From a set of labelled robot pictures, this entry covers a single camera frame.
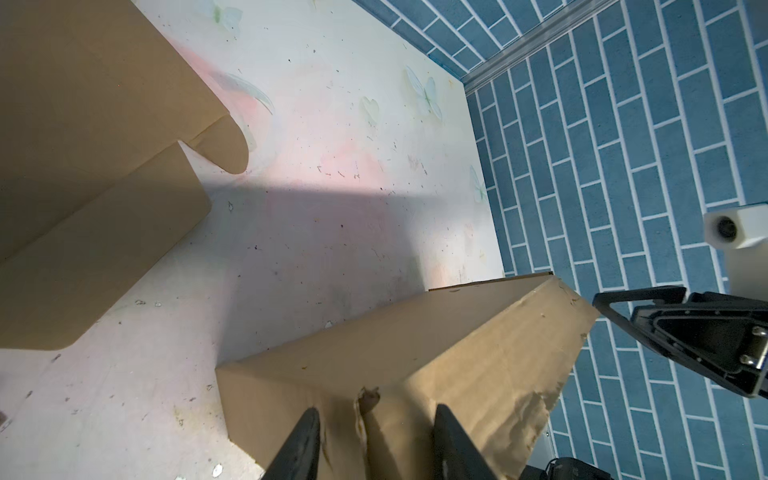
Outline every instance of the cardboard box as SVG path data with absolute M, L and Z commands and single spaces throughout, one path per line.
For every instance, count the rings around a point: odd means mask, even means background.
M 0 348 L 72 344 L 210 205 L 178 141 L 231 173 L 227 109 L 130 0 L 0 18 Z
M 227 430 L 266 468 L 315 406 L 318 478 L 426 480 L 445 403 L 517 478 L 597 317 L 546 273 L 432 290 L 217 368 Z M 359 401 L 373 391 L 372 408 Z

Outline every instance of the cardboard sheet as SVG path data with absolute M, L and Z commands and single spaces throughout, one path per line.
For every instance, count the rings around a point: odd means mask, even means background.
M 517 478 L 597 316 L 550 275 L 423 293 L 221 366 L 227 429 L 266 466 L 305 408 L 333 399 L 356 412 L 361 389 L 378 388 L 364 432 L 342 430 L 319 408 L 328 464 L 320 478 L 362 478 L 366 466 L 370 478 L 431 478 L 438 403 L 453 410 L 499 478 Z M 303 392 L 291 396 L 290 412 L 286 386 Z M 349 449 L 353 436 L 362 463 Z
M 130 0 L 12 3 L 0 31 L 0 347 L 61 348 L 207 212 L 177 140 L 231 173 L 248 152 Z

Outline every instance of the blue tile wall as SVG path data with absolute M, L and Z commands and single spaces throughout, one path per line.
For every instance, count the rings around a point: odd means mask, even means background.
M 727 292 L 701 215 L 768 201 L 767 5 L 620 0 L 496 78 L 498 105 L 469 94 L 483 173 L 496 171 L 486 184 L 505 274 L 551 268 L 588 300 L 668 284 Z M 486 114 L 500 120 L 483 129 Z M 605 319 L 550 428 L 558 455 L 616 479 L 768 479 L 768 400 L 735 396 Z
M 459 79 L 567 3 L 565 0 L 353 1 Z

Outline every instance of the wall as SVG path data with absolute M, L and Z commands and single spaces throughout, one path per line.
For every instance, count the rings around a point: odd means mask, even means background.
M 354 0 L 457 78 L 572 0 Z
M 192 158 L 210 214 L 73 346 L 0 350 L 3 478 L 259 478 L 227 440 L 216 364 L 503 275 L 461 82 L 358 5 L 137 7 L 230 109 L 250 162 L 233 176 Z M 406 66 L 433 78 L 442 120 Z
M 701 215 L 768 200 L 767 5 L 622 0 L 468 96 L 508 275 L 552 268 L 587 298 L 728 291 Z M 614 478 L 768 472 L 768 400 L 721 389 L 605 320 L 551 427 L 560 456 Z

